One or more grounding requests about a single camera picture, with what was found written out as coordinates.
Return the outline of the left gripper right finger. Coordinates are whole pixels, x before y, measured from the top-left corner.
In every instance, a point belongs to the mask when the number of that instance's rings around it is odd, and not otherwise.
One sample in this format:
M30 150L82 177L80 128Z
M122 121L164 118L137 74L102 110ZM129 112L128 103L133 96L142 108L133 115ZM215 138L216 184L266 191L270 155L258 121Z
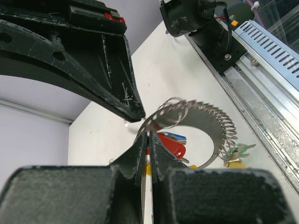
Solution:
M275 176L263 169L192 169L149 134L156 224L293 224Z

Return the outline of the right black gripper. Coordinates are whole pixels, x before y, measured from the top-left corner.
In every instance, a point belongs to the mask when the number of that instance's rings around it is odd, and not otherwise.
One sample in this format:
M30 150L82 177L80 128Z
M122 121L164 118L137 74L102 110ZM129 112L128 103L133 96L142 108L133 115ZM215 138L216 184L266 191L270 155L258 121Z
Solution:
M145 117L127 25L97 0L2 0L0 72L61 87L129 122Z

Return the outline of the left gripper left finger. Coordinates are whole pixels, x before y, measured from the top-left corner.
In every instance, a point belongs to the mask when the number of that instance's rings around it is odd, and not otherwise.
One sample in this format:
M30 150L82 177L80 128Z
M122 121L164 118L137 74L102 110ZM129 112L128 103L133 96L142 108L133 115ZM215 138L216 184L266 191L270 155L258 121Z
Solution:
M147 135L107 166L28 166L0 195L3 224L143 223Z

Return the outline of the red tag key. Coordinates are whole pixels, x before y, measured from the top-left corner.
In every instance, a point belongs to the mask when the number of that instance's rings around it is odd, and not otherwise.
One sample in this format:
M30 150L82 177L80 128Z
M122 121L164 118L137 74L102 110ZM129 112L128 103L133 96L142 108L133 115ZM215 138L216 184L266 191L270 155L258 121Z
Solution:
M183 144L167 137L164 133L158 133L157 135L161 140L162 144L164 145L164 147L168 149L175 157L177 157L179 160L181 160L184 163L187 164L190 163L189 160L184 158L184 155L186 153L186 148Z

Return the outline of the blue tag key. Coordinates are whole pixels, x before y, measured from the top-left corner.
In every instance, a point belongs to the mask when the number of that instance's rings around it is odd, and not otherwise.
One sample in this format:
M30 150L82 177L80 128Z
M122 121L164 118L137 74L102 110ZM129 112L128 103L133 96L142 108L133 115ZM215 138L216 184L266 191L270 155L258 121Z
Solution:
M170 139L172 139L176 142L180 142L181 144L187 142L187 138L185 136L178 135L178 134L175 134L175 133L170 133L170 132L163 132L163 134L166 137L168 137L168 138L170 138Z

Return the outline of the green tag key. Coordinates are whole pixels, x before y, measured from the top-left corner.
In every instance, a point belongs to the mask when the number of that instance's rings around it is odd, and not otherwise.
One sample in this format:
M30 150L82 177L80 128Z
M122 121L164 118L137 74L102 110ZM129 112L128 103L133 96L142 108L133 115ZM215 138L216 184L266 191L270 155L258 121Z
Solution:
M230 148L228 153L230 155L235 155L237 158L246 158L249 156L249 154L246 153L247 150L255 146L256 144L246 145L246 144L238 143L234 147Z

